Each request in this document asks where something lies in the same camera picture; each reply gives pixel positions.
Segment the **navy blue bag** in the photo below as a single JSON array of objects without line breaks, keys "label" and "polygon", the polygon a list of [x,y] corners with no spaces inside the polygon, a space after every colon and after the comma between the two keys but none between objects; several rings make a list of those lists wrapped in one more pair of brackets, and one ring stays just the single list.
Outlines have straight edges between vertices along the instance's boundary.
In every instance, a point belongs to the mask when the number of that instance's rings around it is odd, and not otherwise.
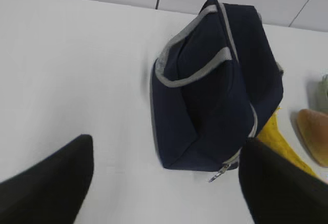
[{"label": "navy blue bag", "polygon": [[207,0],[152,70],[152,125],[163,167],[217,176],[236,168],[243,143],[282,94],[282,73],[255,8]]}]

